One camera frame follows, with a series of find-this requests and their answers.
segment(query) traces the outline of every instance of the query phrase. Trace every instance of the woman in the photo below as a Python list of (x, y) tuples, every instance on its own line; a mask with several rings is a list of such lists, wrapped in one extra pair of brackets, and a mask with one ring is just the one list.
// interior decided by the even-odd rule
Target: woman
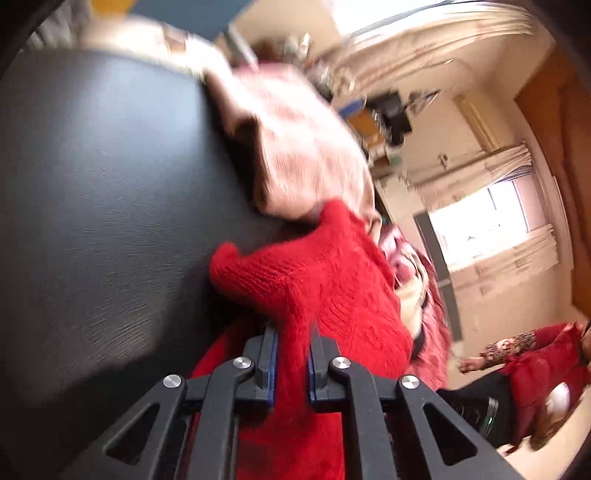
[(479, 356), (463, 359), (460, 372), (503, 368), (437, 393), (495, 448), (511, 443), (512, 453), (531, 436), (538, 450), (570, 417), (591, 381), (590, 326), (561, 323), (491, 343)]

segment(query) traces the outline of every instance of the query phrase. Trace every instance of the black shoe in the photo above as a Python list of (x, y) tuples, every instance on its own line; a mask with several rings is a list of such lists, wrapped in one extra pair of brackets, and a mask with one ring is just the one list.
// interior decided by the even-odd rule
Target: black shoe
[(499, 410), (499, 402), (492, 397), (460, 398), (453, 390), (437, 390), (438, 395), (483, 438), (487, 438)]

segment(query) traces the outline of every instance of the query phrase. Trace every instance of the wooden panel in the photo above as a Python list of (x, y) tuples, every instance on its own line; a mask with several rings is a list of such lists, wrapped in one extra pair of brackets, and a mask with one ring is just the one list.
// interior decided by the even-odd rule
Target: wooden panel
[(124, 14), (131, 10), (135, 0), (92, 0), (92, 8), (102, 14)]
[(591, 317), (591, 98), (555, 49), (516, 102), (558, 182), (573, 244), (573, 304)]

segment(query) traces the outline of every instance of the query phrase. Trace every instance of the window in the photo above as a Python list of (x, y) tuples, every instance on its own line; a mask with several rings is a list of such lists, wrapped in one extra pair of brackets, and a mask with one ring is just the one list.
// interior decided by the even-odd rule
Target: window
[(332, 0), (330, 9), (333, 21), (341, 35), (349, 35), (380, 20), (404, 14), (417, 8), (437, 5), (437, 0)]
[(535, 177), (512, 178), (429, 213), (447, 265), (512, 247), (545, 224)]

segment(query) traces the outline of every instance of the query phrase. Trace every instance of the hand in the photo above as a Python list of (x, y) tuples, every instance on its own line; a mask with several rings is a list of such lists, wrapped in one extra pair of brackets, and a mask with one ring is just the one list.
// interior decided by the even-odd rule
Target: hand
[(486, 360), (483, 356), (471, 356), (464, 358), (460, 362), (460, 372), (467, 374), (468, 372), (482, 370), (485, 364)]

